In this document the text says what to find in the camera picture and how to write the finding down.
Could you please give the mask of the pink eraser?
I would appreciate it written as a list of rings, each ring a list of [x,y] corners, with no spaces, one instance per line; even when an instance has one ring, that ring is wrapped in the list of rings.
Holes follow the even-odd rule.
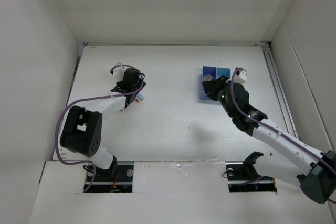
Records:
[[[208,74],[207,76],[203,78],[204,81],[211,81],[212,79],[213,79],[213,76],[211,76],[210,74]]]

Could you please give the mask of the light blue correction tape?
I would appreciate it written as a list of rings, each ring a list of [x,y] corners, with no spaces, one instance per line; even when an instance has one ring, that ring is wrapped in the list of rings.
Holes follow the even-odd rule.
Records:
[[[144,100],[144,96],[141,95],[140,93],[138,93],[136,97],[137,97],[137,99],[138,99],[139,101],[143,101],[143,100]]]

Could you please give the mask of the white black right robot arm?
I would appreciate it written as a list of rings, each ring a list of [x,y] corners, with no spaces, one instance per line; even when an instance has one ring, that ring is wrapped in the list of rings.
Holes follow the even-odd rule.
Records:
[[[240,83],[221,76],[202,83],[205,94],[218,101],[232,123],[247,135],[267,144],[274,152],[253,152],[245,160],[247,178],[268,176],[295,185],[312,201],[325,204],[335,192],[335,152],[313,148],[278,127],[249,103]]]

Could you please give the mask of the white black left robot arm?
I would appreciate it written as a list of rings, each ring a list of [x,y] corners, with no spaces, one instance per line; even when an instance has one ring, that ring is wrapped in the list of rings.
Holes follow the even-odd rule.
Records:
[[[145,74],[130,65],[117,65],[110,70],[116,85],[107,95],[73,102],[65,111],[65,123],[59,144],[91,161],[105,180],[117,175],[117,158],[101,145],[103,119],[127,108],[145,87]]]

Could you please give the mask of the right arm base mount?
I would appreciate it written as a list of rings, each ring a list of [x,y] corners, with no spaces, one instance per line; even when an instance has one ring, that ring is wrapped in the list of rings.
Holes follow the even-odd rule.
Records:
[[[225,162],[222,177],[227,180],[230,193],[277,192],[275,180],[260,176],[254,168],[256,160],[262,156],[261,152],[253,152],[243,161]]]

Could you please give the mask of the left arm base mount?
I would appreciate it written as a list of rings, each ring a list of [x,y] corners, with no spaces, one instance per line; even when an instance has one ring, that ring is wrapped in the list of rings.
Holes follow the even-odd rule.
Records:
[[[93,167],[84,165],[86,171],[85,182],[83,185],[84,193],[131,193],[133,187],[134,162],[120,162],[117,171],[113,176],[102,170],[96,170],[93,179]]]

